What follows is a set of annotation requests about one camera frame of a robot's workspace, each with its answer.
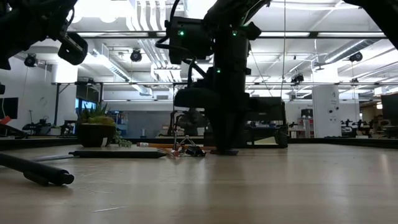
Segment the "cable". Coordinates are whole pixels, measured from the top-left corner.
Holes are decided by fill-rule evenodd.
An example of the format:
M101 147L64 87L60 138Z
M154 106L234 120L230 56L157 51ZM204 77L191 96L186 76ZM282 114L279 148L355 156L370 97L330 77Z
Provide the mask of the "cable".
M352 71L353 78L354 78L354 63L353 62L351 62L351 67L352 67L351 71ZM358 112L356 111L356 94L355 94L356 87L354 86L353 88L354 88L353 94L354 94L355 120L358 121Z
M282 64L282 84L280 86L280 97L282 97L285 82L285 55L286 55L286 0L284 0L284 61Z
M24 97L25 97L25 89L26 89L26 81L27 81L27 72L29 71L29 68L26 67L26 74L25 74L25 82L24 82L24 90L22 91L22 98L21 98L21 103L24 103Z
M254 63L256 64L256 67L257 67L257 69L259 70L259 74L260 74L260 77L261 77L261 79L262 79L262 82L263 82L264 84L266 84L266 88L267 88L267 90L268 90L269 94L271 95L271 97L273 97L273 96L272 96L272 93L271 93L271 91L270 91L270 89L269 89L269 88L268 88L268 86L267 86L267 83L266 83L266 81L265 81L264 77L263 77L263 76L262 76L262 74L261 74L261 71L260 71L259 65L257 64L256 58L255 58L255 56L254 56L253 52L251 52L251 56L252 56L252 57L253 57L253 59L254 59Z
M3 98L1 100L2 119L6 118L6 112L4 110L4 102L5 102L5 100L6 100L5 98Z
M173 22L174 14L175 14L175 11L177 10L177 6L178 6L179 2L180 2L180 0L175 0L174 3L173 3L173 7L172 7L172 10L170 12L170 21L169 21L170 26L171 26L171 24ZM192 68L193 68L197 58L196 58L195 55L193 55L191 53L191 51L189 51L186 48L163 44L166 40L169 39L168 30L170 30L170 28L166 27L166 36L161 38L160 40L158 40L155 43L155 47L160 48L160 49L176 50L176 51L180 51L180 52L185 52L186 54L189 54L191 56L192 60L189 63L189 68L188 68L188 87L190 87L190 85L192 84Z

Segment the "computer screen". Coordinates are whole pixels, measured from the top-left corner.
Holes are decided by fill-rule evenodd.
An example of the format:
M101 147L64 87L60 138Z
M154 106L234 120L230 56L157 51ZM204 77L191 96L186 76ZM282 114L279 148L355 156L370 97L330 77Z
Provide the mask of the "computer screen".
M382 95L381 104L383 105L384 119L397 119L398 95Z
M18 119L18 98L0 98L0 119L6 116L11 119Z

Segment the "fluorescent light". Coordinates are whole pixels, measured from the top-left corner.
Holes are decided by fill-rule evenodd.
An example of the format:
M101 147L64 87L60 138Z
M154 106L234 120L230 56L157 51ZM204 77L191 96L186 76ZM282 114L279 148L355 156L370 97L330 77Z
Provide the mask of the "fluorescent light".
M116 21L117 17L101 16L100 19L101 19L101 21L103 21L105 23L112 23L112 22Z
M309 32L261 32L260 37L308 37Z
M125 82L125 83L119 83L119 82L114 82L114 83L104 83L104 85L130 85L130 83Z
M83 38L90 38L90 37L96 37L96 38L101 38L101 37L148 37L149 34L148 32L144 31L134 31L134 32L77 32L81 37Z
M320 32L318 37L386 37L383 32Z
M166 32L156 32L156 36L165 37L166 36Z
M127 100L103 100L103 102L127 102Z
M140 85L173 85L172 82L132 82L132 84L140 84Z
M285 4L283 2L273 2L270 7L284 9ZM308 4L303 6L302 4L288 3L288 4L286 4L286 9L303 10L303 11L334 11L334 10L345 10L345 9L358 9L358 6L353 6L353 5L309 6Z
M173 102L173 100L103 100L104 102Z

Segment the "ceiling duct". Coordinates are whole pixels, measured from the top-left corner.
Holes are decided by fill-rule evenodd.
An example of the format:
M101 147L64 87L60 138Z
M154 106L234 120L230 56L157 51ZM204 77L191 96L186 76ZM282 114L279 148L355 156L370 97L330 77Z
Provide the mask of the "ceiling duct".
M315 66L329 65L332 63L336 63L340 60L346 59L349 56L369 47L370 45L379 42L380 39L366 39L366 40L352 40L337 50L328 53L323 58L320 57L318 63L315 63Z

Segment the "desk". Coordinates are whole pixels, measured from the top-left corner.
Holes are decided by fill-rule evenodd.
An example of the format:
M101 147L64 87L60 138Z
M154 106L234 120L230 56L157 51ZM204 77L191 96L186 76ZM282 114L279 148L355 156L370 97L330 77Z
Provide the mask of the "desk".
M79 146L6 152L33 158ZM1 223L398 223L398 152L293 144L204 158L66 159L65 187L0 167Z

